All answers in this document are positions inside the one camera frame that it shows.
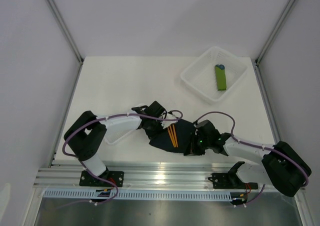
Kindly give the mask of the orange plastic fork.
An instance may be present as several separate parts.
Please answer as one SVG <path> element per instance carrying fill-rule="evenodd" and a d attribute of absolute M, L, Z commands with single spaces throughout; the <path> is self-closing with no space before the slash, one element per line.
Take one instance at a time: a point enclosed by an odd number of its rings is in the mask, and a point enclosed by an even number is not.
<path fill-rule="evenodd" d="M 173 136 L 173 132 L 172 132 L 170 126 L 167 128 L 167 131 L 168 131 L 171 143 L 172 143 L 173 147 L 175 148 L 176 147 L 176 142 L 175 142 L 175 139 L 174 139 L 174 136 Z"/>

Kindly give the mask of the orange plastic knife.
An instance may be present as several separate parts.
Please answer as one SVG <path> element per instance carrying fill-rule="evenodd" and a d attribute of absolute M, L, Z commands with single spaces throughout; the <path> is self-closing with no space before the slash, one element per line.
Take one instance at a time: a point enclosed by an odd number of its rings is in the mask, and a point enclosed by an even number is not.
<path fill-rule="evenodd" d="M 168 127 L 168 133 L 171 139 L 171 142 L 173 144 L 174 148 L 178 147 L 178 141 L 177 141 L 177 136 L 176 136 L 176 131 L 175 131 L 175 125 L 172 124 Z"/>

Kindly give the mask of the dark navy paper napkin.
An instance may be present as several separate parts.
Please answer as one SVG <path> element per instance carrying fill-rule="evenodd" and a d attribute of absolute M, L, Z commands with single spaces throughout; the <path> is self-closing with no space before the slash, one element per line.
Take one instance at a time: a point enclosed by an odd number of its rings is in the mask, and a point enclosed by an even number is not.
<path fill-rule="evenodd" d="M 145 132 L 149 144 L 157 149 L 184 156 L 192 153 L 191 144 L 196 132 L 192 122 L 181 119 L 167 128 L 158 127 L 156 130 L 145 130 Z"/>

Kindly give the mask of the orange plastic spoon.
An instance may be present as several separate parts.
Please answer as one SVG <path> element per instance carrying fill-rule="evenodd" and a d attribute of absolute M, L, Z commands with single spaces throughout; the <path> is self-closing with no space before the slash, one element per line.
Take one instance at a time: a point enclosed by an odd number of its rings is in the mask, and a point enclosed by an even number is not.
<path fill-rule="evenodd" d="M 179 145 L 178 145 L 178 137 L 177 137 L 176 127 L 175 127 L 174 124 L 172 125 L 172 134 L 173 134 L 174 141 L 175 141 L 175 147 L 178 148 L 179 147 Z"/>

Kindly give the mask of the white narrow cutlery tray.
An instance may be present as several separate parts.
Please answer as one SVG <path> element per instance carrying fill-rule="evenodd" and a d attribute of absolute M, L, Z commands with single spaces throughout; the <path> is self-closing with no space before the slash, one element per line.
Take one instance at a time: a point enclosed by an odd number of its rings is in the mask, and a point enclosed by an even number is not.
<path fill-rule="evenodd" d="M 106 116 L 102 124 L 106 126 L 104 140 L 108 145 L 115 145 L 140 126 L 142 119 L 137 112 L 130 109 L 127 112 Z"/>

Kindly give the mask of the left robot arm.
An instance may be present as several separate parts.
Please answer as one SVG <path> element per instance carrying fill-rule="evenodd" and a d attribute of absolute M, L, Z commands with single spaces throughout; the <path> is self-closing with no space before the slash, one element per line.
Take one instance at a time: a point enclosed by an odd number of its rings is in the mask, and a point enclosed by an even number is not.
<path fill-rule="evenodd" d="M 157 101 L 109 116 L 99 117 L 87 110 L 64 134 L 62 153 L 74 157 L 84 166 L 85 185 L 90 181 L 97 186 L 116 185 L 112 173 L 98 156 L 103 139 L 139 129 L 155 133 L 163 130 L 163 122 L 168 120 L 168 111 Z"/>

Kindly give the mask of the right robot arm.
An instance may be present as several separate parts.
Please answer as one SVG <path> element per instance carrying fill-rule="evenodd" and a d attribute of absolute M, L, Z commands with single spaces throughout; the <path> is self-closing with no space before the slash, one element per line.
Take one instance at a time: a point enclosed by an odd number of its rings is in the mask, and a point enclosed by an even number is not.
<path fill-rule="evenodd" d="M 228 182 L 234 188 L 245 183 L 272 185 L 285 196 L 293 197 L 304 187 L 311 168 L 284 141 L 275 145 L 256 145 L 236 139 L 231 133 L 220 133 L 209 120 L 195 122 L 191 152 L 200 155 L 206 150 L 226 157 L 238 157 L 228 171 Z"/>

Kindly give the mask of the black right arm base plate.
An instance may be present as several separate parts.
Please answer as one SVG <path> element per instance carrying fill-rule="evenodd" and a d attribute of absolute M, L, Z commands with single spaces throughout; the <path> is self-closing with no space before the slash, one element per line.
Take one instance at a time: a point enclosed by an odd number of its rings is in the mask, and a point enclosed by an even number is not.
<path fill-rule="evenodd" d="M 235 174 L 229 173 L 212 173 L 208 177 L 212 182 L 214 189 L 230 189 L 230 190 L 257 190 L 258 184 L 254 182 L 244 183 Z"/>

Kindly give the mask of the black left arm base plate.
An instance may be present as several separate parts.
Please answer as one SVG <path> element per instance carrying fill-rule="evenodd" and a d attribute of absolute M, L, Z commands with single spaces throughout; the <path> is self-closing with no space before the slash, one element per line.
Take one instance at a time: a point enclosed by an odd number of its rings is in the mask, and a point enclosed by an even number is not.
<path fill-rule="evenodd" d="M 125 173 L 123 171 L 109 171 L 104 172 L 99 177 L 112 182 L 117 187 L 121 188 L 123 186 Z M 82 187 L 113 187 L 110 183 L 101 181 L 93 176 L 91 176 L 86 170 L 81 172 L 79 185 Z"/>

